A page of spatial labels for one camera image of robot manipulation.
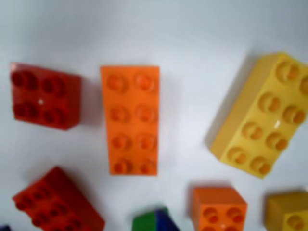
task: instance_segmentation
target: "lego brick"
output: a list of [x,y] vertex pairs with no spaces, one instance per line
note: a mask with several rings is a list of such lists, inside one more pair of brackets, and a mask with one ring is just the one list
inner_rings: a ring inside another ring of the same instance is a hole
[[242,231],[247,203],[233,188],[194,188],[192,222],[196,231]]
[[17,209],[44,231],[102,231],[105,221],[74,183],[55,167],[13,197]]
[[11,231],[10,226],[6,225],[6,226],[1,226],[0,227],[0,231]]
[[259,178],[306,118],[308,68],[285,53],[258,60],[211,146],[223,163]]
[[180,231],[164,210],[156,211],[157,231]]
[[265,226],[268,231],[308,230],[308,193],[292,192],[269,196]]
[[11,63],[16,120],[67,130],[80,121],[81,78],[22,63]]
[[110,173],[157,175],[159,67],[103,66]]
[[135,217],[132,224],[132,231],[158,231],[158,221],[157,221],[158,211],[168,214],[168,209],[162,208]]

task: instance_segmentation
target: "white surface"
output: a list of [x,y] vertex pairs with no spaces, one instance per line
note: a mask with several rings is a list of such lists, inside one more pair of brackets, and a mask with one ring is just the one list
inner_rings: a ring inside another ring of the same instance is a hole
[[[245,231],[263,231],[264,196],[308,185],[308,124],[260,180],[220,163],[205,145],[221,125],[256,55],[285,50],[308,61],[307,0],[2,0],[0,2],[0,223],[35,228],[11,197],[60,165],[107,221],[167,205],[182,231],[189,189],[234,186],[248,202]],[[13,120],[9,62],[84,76],[82,123],[68,132]],[[161,67],[158,177],[111,177],[102,64]]]

